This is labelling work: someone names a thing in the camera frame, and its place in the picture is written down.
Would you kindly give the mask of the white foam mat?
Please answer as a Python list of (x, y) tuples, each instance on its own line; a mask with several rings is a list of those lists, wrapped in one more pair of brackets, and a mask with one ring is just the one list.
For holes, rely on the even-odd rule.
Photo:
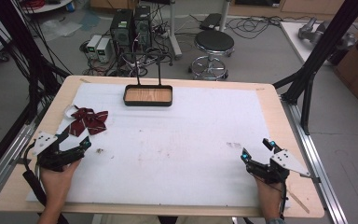
[(172, 105), (126, 106), (121, 84), (83, 83), (60, 112), (58, 129), (84, 106), (108, 114), (76, 169), (70, 203), (253, 207), (255, 181), (241, 153), (266, 163), (273, 87), (240, 83), (176, 87)]

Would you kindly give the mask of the black metal frame stand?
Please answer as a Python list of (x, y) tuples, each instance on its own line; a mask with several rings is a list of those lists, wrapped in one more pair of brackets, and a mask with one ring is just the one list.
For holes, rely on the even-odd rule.
[(306, 135), (310, 134), (309, 117), (313, 80), (338, 40), (344, 36), (357, 18), (358, 0), (344, 0), (325, 33), (310, 53), (309, 58), (291, 76), (273, 84), (275, 89), (290, 84), (289, 89), (282, 94), (282, 99), (289, 105), (296, 105), (299, 96), (304, 94), (300, 127)]
[(7, 140), (0, 143), (1, 160), (7, 152), (5, 147), (14, 139), (15, 133), (23, 124), (29, 124), (37, 117), (39, 104), (51, 100), (57, 94), (61, 87), (58, 78), (67, 78), (70, 73), (42, 54), (17, 0), (0, 0), (0, 22), (0, 42), (29, 84), (29, 103), (6, 134)]

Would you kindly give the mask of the black round stool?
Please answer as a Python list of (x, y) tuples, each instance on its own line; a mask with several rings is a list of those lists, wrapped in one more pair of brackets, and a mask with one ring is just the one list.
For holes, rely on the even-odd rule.
[(234, 52), (233, 38), (221, 31), (205, 30), (195, 36), (194, 45), (205, 55), (196, 58), (188, 67), (188, 72), (193, 75), (193, 78), (206, 80), (227, 79), (227, 67), (219, 59), (219, 56), (231, 56)]

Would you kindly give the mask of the black tray with wooden base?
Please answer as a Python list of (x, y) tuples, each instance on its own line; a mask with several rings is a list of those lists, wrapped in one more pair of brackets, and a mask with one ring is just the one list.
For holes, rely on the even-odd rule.
[(121, 58), (129, 55), (134, 60), (134, 69), (136, 76), (136, 84), (129, 84), (125, 87), (123, 101), (126, 106), (171, 106), (173, 101), (173, 87), (171, 85), (163, 85), (161, 83), (161, 57), (167, 57), (162, 53), (145, 53), (145, 57), (149, 55), (156, 58), (158, 66), (158, 83), (156, 85), (143, 85), (139, 76), (139, 66), (136, 56), (137, 52), (124, 52)]

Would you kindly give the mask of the person's left hand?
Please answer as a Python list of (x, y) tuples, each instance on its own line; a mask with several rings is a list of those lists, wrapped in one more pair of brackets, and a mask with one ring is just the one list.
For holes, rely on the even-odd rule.
[(62, 172), (55, 172), (45, 168), (41, 169), (41, 180), (47, 195), (46, 207), (62, 208), (76, 168), (81, 161), (74, 161), (63, 167)]

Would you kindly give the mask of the person's right hand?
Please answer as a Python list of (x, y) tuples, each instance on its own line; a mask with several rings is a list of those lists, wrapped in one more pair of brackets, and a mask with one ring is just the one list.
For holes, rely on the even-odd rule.
[(282, 184), (267, 184), (261, 178), (256, 177), (258, 200), (263, 217), (266, 221), (281, 217), (280, 207), (282, 203)]

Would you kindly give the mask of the white power supply box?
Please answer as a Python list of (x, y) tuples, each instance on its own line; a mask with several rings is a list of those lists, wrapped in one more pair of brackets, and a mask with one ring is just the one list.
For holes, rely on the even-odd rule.
[(94, 35), (86, 46), (87, 55), (92, 60), (98, 59), (97, 47), (102, 39), (101, 35)]
[(108, 63), (113, 54), (112, 46), (110, 39), (108, 37), (103, 37), (97, 47), (98, 59), (101, 63)]

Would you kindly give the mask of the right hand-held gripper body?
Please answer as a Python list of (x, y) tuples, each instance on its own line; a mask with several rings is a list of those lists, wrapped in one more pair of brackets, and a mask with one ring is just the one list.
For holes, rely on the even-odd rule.
[(267, 184), (283, 183), (291, 171), (310, 177), (309, 170), (287, 149), (273, 154), (269, 158), (269, 164), (260, 163), (253, 158), (252, 160), (252, 164), (245, 164), (246, 171), (250, 175), (260, 177)]

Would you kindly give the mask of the black flat device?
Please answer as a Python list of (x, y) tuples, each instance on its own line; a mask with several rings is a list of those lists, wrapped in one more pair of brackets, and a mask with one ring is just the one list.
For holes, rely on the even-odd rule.
[(222, 15), (220, 13), (209, 14), (201, 23), (201, 30), (218, 30), (220, 28), (220, 21)]

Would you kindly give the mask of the grey desk leg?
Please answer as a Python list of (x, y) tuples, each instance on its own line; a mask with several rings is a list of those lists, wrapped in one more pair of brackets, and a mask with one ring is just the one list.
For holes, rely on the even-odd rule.
[(170, 3), (170, 30), (168, 34), (172, 45), (174, 58), (178, 60), (183, 56), (183, 53), (180, 49), (179, 43), (175, 35), (175, 0), (169, 0), (169, 3)]

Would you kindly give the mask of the red striped bow tie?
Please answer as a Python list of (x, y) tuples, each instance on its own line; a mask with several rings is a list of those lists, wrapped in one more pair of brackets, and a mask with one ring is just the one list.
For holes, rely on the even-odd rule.
[(65, 114), (72, 121), (63, 130), (64, 133), (78, 137), (84, 131), (88, 131), (89, 135), (95, 135), (106, 130), (105, 122), (109, 115), (107, 111), (95, 112), (92, 108), (71, 105)]

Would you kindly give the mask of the black computer tower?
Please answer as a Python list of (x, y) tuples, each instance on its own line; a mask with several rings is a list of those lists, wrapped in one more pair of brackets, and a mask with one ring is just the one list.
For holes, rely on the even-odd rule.
[(118, 9), (111, 22), (110, 32), (114, 42), (120, 47), (129, 48), (134, 36), (133, 11), (126, 8)]
[(151, 47), (151, 9), (150, 6), (138, 6), (134, 10), (135, 33), (138, 44), (147, 49)]

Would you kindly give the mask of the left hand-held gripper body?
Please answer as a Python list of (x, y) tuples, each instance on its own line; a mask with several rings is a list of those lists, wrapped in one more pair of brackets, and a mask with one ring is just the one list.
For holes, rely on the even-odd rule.
[(56, 140), (57, 134), (43, 131), (38, 133), (33, 150), (33, 154), (37, 157), (37, 165), (51, 171), (62, 172), (64, 165), (78, 161), (85, 156), (85, 153), (76, 152), (76, 147), (65, 151), (60, 150), (60, 144)]

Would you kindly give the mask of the tan tape strip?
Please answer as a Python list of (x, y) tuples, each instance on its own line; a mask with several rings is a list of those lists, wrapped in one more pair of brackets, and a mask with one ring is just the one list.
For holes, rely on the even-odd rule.
[(309, 209), (309, 198), (307, 195), (302, 193), (294, 192), (293, 190), (288, 191), (289, 197), (301, 208), (306, 214), (310, 213)]

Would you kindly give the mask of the aluminium rail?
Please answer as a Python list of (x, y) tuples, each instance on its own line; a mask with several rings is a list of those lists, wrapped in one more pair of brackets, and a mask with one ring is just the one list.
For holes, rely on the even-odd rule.
[(289, 105), (282, 101), (283, 109), (290, 124), (293, 126), (294, 134), (299, 140), (300, 150), (305, 158), (306, 164), (311, 170), (313, 183), (322, 197), (322, 205), (327, 212), (332, 224), (349, 224), (344, 211), (339, 203), (334, 188), (324, 169), (323, 162), (318, 150), (309, 134), (300, 124), (301, 112), (297, 105)]
[(34, 124), (25, 124), (8, 138), (7, 144), (3, 146), (4, 153), (0, 156), (0, 186), (14, 169), (34, 132)]

